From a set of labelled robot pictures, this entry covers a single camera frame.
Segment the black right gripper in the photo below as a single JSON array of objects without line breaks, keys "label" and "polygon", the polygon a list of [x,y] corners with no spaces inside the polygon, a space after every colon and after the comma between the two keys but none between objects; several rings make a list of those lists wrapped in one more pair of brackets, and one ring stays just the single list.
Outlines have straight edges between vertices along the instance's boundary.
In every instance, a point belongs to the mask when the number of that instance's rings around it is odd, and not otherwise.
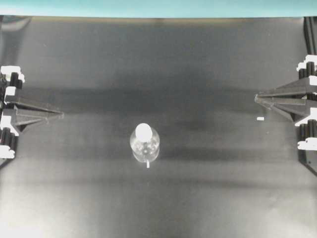
[{"label": "black right gripper", "polygon": [[[307,55],[298,64],[299,80],[278,88],[259,92],[257,103],[273,110],[300,129],[298,149],[317,149],[317,57]],[[299,99],[278,98],[300,95]]]}]

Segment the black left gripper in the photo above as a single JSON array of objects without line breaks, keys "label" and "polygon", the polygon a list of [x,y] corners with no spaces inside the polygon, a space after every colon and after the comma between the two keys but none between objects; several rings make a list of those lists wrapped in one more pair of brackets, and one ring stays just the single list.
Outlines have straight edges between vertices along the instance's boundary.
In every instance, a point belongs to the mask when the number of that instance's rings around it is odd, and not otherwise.
[{"label": "black left gripper", "polygon": [[50,118],[63,116],[58,108],[36,101],[17,92],[25,82],[21,67],[0,67],[2,95],[0,98],[0,157],[13,159],[19,135],[27,127],[49,122]]}]

